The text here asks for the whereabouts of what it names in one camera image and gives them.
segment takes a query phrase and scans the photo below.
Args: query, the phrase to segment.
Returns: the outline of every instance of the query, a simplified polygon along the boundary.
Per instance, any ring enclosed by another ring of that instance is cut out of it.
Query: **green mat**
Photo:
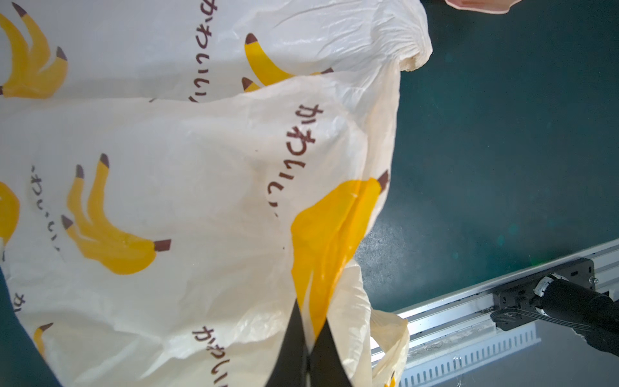
[[[357,259],[396,310],[619,237],[619,5],[424,2],[387,204]],[[54,386],[0,286],[0,386]]]

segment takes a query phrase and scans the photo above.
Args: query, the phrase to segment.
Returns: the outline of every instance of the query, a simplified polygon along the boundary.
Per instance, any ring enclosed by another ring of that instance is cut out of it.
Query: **black cable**
[[[505,309],[494,311],[490,315],[490,318],[495,323],[512,323],[516,321],[516,318],[517,318],[516,315],[521,315],[521,316],[526,316],[526,317],[531,317],[531,318],[538,318],[540,320],[567,326],[569,328],[577,329],[579,331],[584,331],[584,332],[591,332],[593,330],[593,327],[588,324],[573,323],[571,321],[560,320],[558,318],[554,318],[554,317],[542,315],[540,313],[535,313],[535,312],[522,310],[518,308],[505,308]]]

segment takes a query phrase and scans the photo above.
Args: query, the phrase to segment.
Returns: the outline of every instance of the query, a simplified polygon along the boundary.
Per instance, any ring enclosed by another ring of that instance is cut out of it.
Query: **table surface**
[[[616,0],[424,5],[434,54],[402,75],[389,197],[357,253],[388,311],[619,237]],[[53,386],[0,299],[0,385]]]

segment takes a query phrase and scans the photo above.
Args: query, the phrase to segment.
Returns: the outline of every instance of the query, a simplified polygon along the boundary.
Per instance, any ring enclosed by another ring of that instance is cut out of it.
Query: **white plastic bag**
[[[16,1],[0,4],[5,98],[208,102],[431,54],[419,0]]]
[[[3,114],[0,267],[59,381],[262,387],[299,305],[309,351],[329,326],[353,386],[393,385],[352,256],[386,198],[398,88],[391,62],[203,105]]]

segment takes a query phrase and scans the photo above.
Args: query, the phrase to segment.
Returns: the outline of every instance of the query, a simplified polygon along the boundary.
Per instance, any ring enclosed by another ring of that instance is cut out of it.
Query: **bag handle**
[[[372,369],[372,387],[395,387],[409,354],[408,321],[395,313],[372,309],[370,336],[385,353]]]

